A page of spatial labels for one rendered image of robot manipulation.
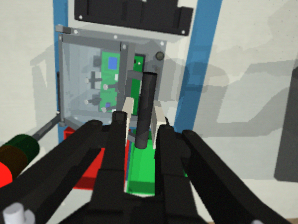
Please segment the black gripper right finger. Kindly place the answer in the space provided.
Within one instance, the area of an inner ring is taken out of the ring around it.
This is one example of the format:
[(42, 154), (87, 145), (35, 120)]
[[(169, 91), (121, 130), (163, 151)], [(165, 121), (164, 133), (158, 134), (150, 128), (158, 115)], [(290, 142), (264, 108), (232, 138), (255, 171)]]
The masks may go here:
[(191, 183), (215, 224), (292, 224), (263, 203), (196, 132), (175, 132), (160, 101), (153, 102), (150, 124), (155, 195), (163, 198), (164, 224), (204, 224)]

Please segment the green circuit board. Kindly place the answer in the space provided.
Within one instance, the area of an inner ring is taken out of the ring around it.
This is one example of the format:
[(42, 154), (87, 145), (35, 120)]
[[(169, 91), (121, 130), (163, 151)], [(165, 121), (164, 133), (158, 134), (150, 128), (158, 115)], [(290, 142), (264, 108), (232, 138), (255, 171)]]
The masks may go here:
[[(140, 65), (138, 65), (138, 62), (140, 62)], [(142, 72), (142, 65), (143, 65), (143, 57), (135, 56), (133, 70)], [(140, 82), (141, 82), (141, 80), (132, 78), (131, 97), (133, 98), (133, 104), (132, 104), (132, 113), (131, 114), (133, 114), (133, 115), (137, 115)]]

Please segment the green open-top bin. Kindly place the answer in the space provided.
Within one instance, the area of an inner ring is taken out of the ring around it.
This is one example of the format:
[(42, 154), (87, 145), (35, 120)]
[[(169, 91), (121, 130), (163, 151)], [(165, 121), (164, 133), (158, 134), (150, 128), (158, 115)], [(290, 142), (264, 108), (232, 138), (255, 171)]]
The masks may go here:
[(127, 191), (134, 194), (155, 195), (155, 149), (149, 131), (147, 148), (138, 149), (132, 142)]

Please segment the red open-top bin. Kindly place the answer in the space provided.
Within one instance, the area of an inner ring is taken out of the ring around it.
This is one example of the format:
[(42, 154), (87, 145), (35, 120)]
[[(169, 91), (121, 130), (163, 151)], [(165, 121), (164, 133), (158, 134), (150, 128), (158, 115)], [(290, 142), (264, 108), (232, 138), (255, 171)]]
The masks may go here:
[[(64, 130), (64, 139), (66, 139), (71, 133), (73, 133), (75, 130), (70, 128), (69, 126)], [(126, 171), (127, 171), (127, 161), (128, 161), (128, 152), (129, 152), (129, 140), (127, 140), (127, 144), (125, 147), (125, 180), (126, 180)], [(77, 184), (74, 186), (73, 189), (83, 189), (83, 190), (93, 190), (94, 181), (96, 178), (96, 174), (98, 169), (100, 169), (103, 154), (104, 154), (105, 148), (101, 148), (101, 152), (98, 154), (98, 156), (95, 158), (95, 160), (92, 162), (92, 164), (89, 166), (89, 168), (86, 170), (84, 175), (80, 178), (80, 180), (77, 182)], [(127, 152), (126, 152), (127, 151)], [(125, 188), (125, 180), (124, 180), (124, 188)]]

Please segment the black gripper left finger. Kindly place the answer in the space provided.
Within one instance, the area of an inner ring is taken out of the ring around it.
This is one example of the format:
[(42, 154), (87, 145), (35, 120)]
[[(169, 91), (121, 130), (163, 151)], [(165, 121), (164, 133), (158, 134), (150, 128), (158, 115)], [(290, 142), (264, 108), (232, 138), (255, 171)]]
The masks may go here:
[(83, 224), (123, 224), (125, 147), (133, 98), (110, 125), (89, 120), (0, 187), (0, 224), (46, 224), (105, 148)]

